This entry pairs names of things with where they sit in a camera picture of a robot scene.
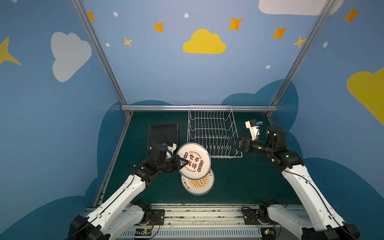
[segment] plate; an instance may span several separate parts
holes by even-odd
[[[211,169],[211,158],[207,150],[194,142],[182,145],[177,153],[181,158],[188,160],[188,164],[179,170],[185,177],[198,180],[208,174]]]
[[[181,183],[190,194],[200,196],[211,191],[215,183],[215,175],[212,169],[208,171],[205,177],[199,180],[189,179],[181,175]]]

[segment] robotic arm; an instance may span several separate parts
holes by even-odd
[[[286,211],[273,200],[260,204],[260,223],[278,222],[302,240],[359,238],[360,232],[356,226],[347,225],[325,199],[297,152],[287,149],[286,131],[279,126],[269,126],[266,141],[263,142],[258,140],[261,124],[261,121],[255,119],[246,122],[252,138],[234,139],[235,146],[239,151],[244,149],[245,152],[256,152],[268,157],[296,192],[311,223]]]
[[[155,144],[150,156],[134,167],[123,185],[100,207],[87,217],[77,216],[71,223],[69,240],[114,240],[127,228],[147,222],[151,206],[142,201],[132,205],[125,213],[124,208],[161,173],[172,173],[187,165],[178,155],[173,156],[176,144],[166,146]]]

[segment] plate with red chinese characters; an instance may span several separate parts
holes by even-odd
[[[208,174],[205,175],[205,177],[199,180],[189,179],[181,175],[181,183],[190,194],[200,196],[211,191],[215,183],[215,175],[212,169],[208,171]]]
[[[211,168],[211,158],[207,150],[193,142],[182,145],[177,154],[188,160],[188,164],[179,170],[179,172],[185,177],[198,180],[205,177]]]

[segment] dish rack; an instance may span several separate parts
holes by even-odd
[[[237,137],[231,106],[189,105],[187,142],[202,145],[211,158],[243,157],[229,143],[229,139]]]

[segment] yellow cloud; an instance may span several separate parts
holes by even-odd
[[[199,29],[193,33],[191,40],[183,45],[186,53],[223,53],[227,46],[221,42],[220,36],[207,29]]]
[[[384,68],[376,73],[358,72],[347,82],[352,95],[384,124]]]

